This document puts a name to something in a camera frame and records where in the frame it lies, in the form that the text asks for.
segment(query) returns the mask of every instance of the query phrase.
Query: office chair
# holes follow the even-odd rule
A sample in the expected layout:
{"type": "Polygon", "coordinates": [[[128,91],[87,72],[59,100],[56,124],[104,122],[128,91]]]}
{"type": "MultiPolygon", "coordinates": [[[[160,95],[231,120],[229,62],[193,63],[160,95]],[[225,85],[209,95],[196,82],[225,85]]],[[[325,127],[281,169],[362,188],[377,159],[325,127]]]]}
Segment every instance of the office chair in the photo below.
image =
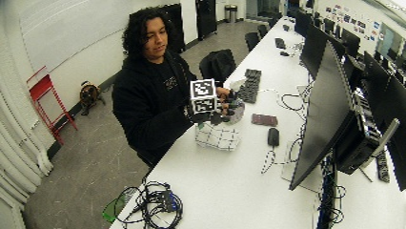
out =
{"type": "Polygon", "coordinates": [[[245,34],[245,42],[249,47],[249,52],[254,49],[258,43],[257,32],[249,32],[245,34]]]}
{"type": "Polygon", "coordinates": [[[269,30],[276,26],[277,22],[278,22],[277,17],[272,17],[268,19],[269,30]]]}
{"type": "Polygon", "coordinates": [[[261,36],[261,38],[264,38],[264,36],[268,33],[268,29],[266,29],[265,25],[258,25],[257,26],[257,31],[258,31],[258,35],[261,36]]]}
{"type": "Polygon", "coordinates": [[[213,78],[217,82],[224,83],[236,70],[231,49],[211,52],[200,63],[200,70],[203,79],[213,78]]]}
{"type": "Polygon", "coordinates": [[[340,25],[336,25],[334,36],[337,39],[341,39],[341,26],[340,25]]]}

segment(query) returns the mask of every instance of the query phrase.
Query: black device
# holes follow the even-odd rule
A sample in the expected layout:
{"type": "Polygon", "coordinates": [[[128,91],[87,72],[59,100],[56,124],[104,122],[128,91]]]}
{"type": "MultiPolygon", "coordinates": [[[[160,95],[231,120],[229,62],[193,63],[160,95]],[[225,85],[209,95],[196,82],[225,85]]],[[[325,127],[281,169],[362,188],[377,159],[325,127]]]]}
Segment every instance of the black device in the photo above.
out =
{"type": "Polygon", "coordinates": [[[269,128],[268,131],[268,145],[278,146],[280,145],[280,131],[277,128],[269,128]]]}
{"type": "Polygon", "coordinates": [[[405,58],[404,58],[404,56],[398,56],[397,58],[396,58],[396,67],[398,68],[398,69],[401,69],[401,70],[404,70],[404,71],[406,71],[406,61],[405,61],[405,58]]]}
{"type": "Polygon", "coordinates": [[[384,69],[386,69],[386,70],[390,69],[390,60],[386,57],[384,57],[381,65],[382,65],[384,69]]]}
{"type": "Polygon", "coordinates": [[[334,38],[341,39],[341,26],[336,25],[334,38]]]}
{"type": "Polygon", "coordinates": [[[308,28],[312,23],[312,15],[306,14],[302,10],[298,10],[296,13],[294,31],[304,37],[308,36],[308,28]]]}
{"type": "Polygon", "coordinates": [[[276,45],[278,49],[284,49],[284,50],[286,49],[285,42],[280,37],[276,38],[276,45]]]}
{"type": "Polygon", "coordinates": [[[289,56],[289,53],[288,52],[280,52],[280,55],[289,56]]]}
{"type": "Polygon", "coordinates": [[[245,72],[245,83],[240,87],[238,98],[246,103],[257,102],[258,82],[261,79],[261,71],[248,69],[245,72]]]}
{"type": "Polygon", "coordinates": [[[389,58],[392,59],[392,61],[396,61],[397,58],[397,53],[393,49],[389,49],[389,53],[388,53],[389,58]]]}
{"type": "Polygon", "coordinates": [[[301,184],[336,147],[341,133],[354,116],[350,87],[334,47],[328,42],[312,88],[306,127],[289,185],[290,190],[301,184]]]}
{"type": "Polygon", "coordinates": [[[365,74],[361,83],[377,125],[382,123],[384,113],[386,112],[385,109],[382,109],[381,104],[390,79],[392,76],[380,65],[378,61],[365,52],[365,74]]]}
{"type": "Polygon", "coordinates": [[[369,160],[381,139],[368,101],[358,94],[353,95],[357,112],[336,146],[337,168],[348,175],[352,175],[369,160]]]}
{"type": "Polygon", "coordinates": [[[365,65],[361,65],[353,56],[346,55],[342,67],[352,91],[354,92],[357,88],[361,88],[361,80],[365,74],[365,65]]]}
{"type": "Polygon", "coordinates": [[[317,26],[310,25],[301,53],[301,60],[309,70],[313,79],[317,77],[322,53],[326,47],[326,40],[326,33],[317,26]]]}
{"type": "Polygon", "coordinates": [[[361,38],[353,32],[342,28],[341,42],[346,48],[346,53],[357,58],[361,38]]]}
{"type": "Polygon", "coordinates": [[[406,189],[406,89],[405,85],[392,76],[392,80],[386,89],[384,104],[386,106],[384,113],[384,123],[381,123],[381,131],[386,131],[393,119],[400,121],[392,140],[388,144],[393,165],[394,175],[400,190],[406,189]]]}
{"type": "Polygon", "coordinates": [[[328,34],[333,33],[334,32],[334,25],[336,25],[336,22],[332,21],[329,18],[325,18],[322,20],[324,24],[325,24],[325,32],[328,34]]]}
{"type": "Polygon", "coordinates": [[[373,58],[380,62],[382,60],[382,55],[378,51],[376,51],[376,54],[373,55],[373,58]]]}
{"type": "Polygon", "coordinates": [[[400,120],[400,126],[388,144],[393,159],[394,175],[400,190],[406,189],[406,89],[394,76],[370,74],[365,79],[368,83],[368,101],[374,104],[372,111],[377,127],[382,133],[393,122],[400,120]]]}

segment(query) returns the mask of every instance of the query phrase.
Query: computer monitor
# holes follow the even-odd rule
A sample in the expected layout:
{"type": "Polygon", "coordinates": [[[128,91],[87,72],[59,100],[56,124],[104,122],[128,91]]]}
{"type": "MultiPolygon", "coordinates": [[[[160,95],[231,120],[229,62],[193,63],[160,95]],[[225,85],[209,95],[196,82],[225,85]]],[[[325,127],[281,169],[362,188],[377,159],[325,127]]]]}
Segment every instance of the computer monitor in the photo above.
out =
{"type": "Polygon", "coordinates": [[[384,57],[381,65],[386,70],[390,68],[390,60],[386,57],[384,57]]]}
{"type": "Polygon", "coordinates": [[[382,87],[382,83],[381,79],[369,80],[369,86],[381,90],[368,92],[368,102],[369,106],[370,103],[378,104],[372,115],[382,134],[388,131],[393,119],[400,120],[400,126],[389,141],[388,148],[393,159],[397,184],[400,190],[404,191],[406,189],[406,89],[396,76],[390,76],[385,87],[382,87]]]}
{"type": "Polygon", "coordinates": [[[329,18],[325,18],[324,19],[324,24],[325,24],[325,32],[328,34],[333,33],[334,32],[334,25],[336,25],[336,22],[332,21],[329,18]]]}
{"type": "Polygon", "coordinates": [[[328,36],[328,40],[332,42],[332,45],[334,47],[336,53],[338,54],[338,59],[342,58],[342,56],[345,55],[345,46],[342,45],[342,43],[340,42],[340,40],[337,40],[333,36],[328,36]]]}
{"type": "Polygon", "coordinates": [[[382,55],[378,51],[376,51],[376,54],[373,55],[373,58],[380,62],[382,60],[382,55]]]}
{"type": "Polygon", "coordinates": [[[298,10],[296,15],[294,31],[304,37],[308,36],[308,27],[312,24],[312,15],[298,10]]]}
{"type": "Polygon", "coordinates": [[[294,190],[329,154],[349,120],[353,97],[334,47],[328,42],[312,88],[306,127],[289,189],[294,190]]]}
{"type": "Polygon", "coordinates": [[[334,37],[341,39],[341,26],[336,25],[334,37]]]}
{"type": "Polygon", "coordinates": [[[365,75],[362,80],[362,89],[377,126],[384,121],[385,110],[380,108],[382,107],[384,94],[390,79],[392,76],[389,72],[384,69],[372,55],[365,52],[365,75]]]}
{"type": "Polygon", "coordinates": [[[396,61],[397,53],[396,53],[396,51],[393,49],[389,49],[388,56],[392,59],[392,61],[394,62],[396,61]]]}
{"type": "Polygon", "coordinates": [[[346,47],[346,53],[357,58],[361,38],[353,32],[342,28],[341,42],[346,47]]]}
{"type": "Polygon", "coordinates": [[[340,41],[328,33],[325,33],[316,25],[309,25],[308,37],[301,53],[301,60],[309,70],[313,79],[317,77],[320,62],[325,52],[328,40],[332,42],[338,54],[338,58],[341,59],[345,54],[345,47],[340,41]]]}
{"type": "Polygon", "coordinates": [[[393,166],[394,175],[400,190],[406,189],[406,89],[405,85],[392,76],[392,80],[385,92],[384,98],[384,123],[378,128],[381,132],[385,132],[390,126],[393,119],[400,120],[400,126],[393,134],[390,142],[388,144],[393,166]]]}
{"type": "Polygon", "coordinates": [[[398,69],[406,71],[406,62],[405,62],[404,56],[400,55],[400,56],[396,58],[394,64],[396,64],[396,67],[397,67],[398,69]]]}

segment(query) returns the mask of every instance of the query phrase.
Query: black hoodie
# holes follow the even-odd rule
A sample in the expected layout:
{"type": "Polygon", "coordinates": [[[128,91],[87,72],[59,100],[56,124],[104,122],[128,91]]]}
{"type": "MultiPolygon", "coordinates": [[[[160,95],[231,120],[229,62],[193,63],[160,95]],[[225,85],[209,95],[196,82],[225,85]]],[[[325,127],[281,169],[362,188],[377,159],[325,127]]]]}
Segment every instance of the black hoodie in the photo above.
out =
{"type": "Polygon", "coordinates": [[[175,52],[165,52],[176,75],[180,98],[168,97],[164,78],[147,59],[127,57],[113,88],[113,113],[124,128],[128,144],[149,162],[157,163],[176,140],[192,127],[184,114],[189,103],[189,83],[197,77],[185,60],[175,52]]]}

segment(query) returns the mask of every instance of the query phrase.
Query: keyboard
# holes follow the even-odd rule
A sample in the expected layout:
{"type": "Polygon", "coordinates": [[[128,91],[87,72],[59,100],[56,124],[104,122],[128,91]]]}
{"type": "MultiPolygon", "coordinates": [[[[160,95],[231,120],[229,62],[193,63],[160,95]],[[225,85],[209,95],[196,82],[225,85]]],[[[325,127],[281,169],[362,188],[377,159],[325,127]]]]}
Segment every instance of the keyboard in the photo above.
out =
{"type": "Polygon", "coordinates": [[[277,48],[286,49],[285,42],[281,38],[276,38],[276,45],[277,45],[277,48]]]}
{"type": "Polygon", "coordinates": [[[238,98],[241,98],[246,103],[256,103],[261,71],[248,69],[245,72],[245,77],[246,80],[244,85],[240,87],[238,98]]]}

